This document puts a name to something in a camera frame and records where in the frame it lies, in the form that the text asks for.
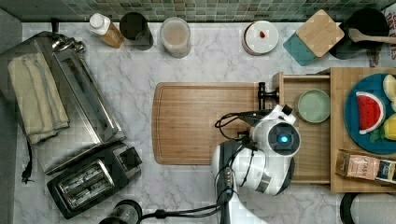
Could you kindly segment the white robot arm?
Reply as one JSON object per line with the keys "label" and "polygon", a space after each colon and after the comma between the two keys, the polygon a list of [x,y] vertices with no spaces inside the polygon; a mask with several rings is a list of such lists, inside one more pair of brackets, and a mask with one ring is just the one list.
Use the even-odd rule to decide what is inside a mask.
{"label": "white robot arm", "polygon": [[294,156],[301,146],[301,135],[294,126],[296,118],[287,105],[272,109],[229,113],[217,121],[221,129],[241,119],[249,131],[229,137],[217,145],[212,156],[212,174],[219,213],[219,224],[267,224],[240,201],[238,190],[253,189],[276,196],[293,177]]}

